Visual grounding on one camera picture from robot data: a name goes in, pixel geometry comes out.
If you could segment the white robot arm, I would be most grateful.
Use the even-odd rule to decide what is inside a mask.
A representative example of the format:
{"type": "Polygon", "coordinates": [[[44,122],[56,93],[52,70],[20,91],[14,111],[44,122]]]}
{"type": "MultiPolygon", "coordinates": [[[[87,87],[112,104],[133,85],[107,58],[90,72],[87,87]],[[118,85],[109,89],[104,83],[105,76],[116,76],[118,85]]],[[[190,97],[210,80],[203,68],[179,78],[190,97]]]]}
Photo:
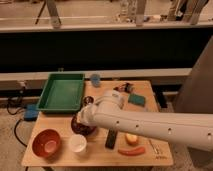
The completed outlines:
{"type": "Polygon", "coordinates": [[[86,126],[97,126],[189,147],[213,151],[213,115],[159,113],[123,110],[124,97],[115,90],[106,91],[93,104],[77,114],[86,126]]]}

